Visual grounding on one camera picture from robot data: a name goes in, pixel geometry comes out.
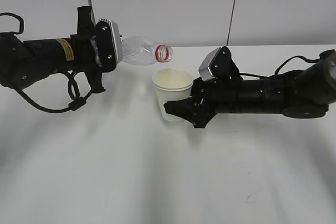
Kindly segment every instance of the plastic bottle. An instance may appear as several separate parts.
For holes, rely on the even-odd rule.
[[[156,45],[147,38],[132,36],[121,42],[122,61],[132,65],[151,65],[157,62],[169,62],[173,49],[167,45]]]

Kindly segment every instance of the white paper cup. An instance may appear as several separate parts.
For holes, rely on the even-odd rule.
[[[169,101],[178,101],[190,97],[194,82],[191,74],[181,69],[167,68],[155,73],[152,81],[162,117],[170,122],[181,120],[178,116],[167,114],[163,105]]]

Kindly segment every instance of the table surface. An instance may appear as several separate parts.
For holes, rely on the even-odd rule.
[[[230,47],[241,72],[336,45]],[[167,67],[195,78],[213,47],[174,48],[170,63],[124,62],[76,112],[35,110],[1,89],[0,223],[336,223],[336,108],[315,120],[217,115],[206,129],[164,122],[151,84]],[[285,67],[305,69],[294,60]],[[82,89],[88,90],[83,75]],[[68,104],[52,76],[28,94]]]

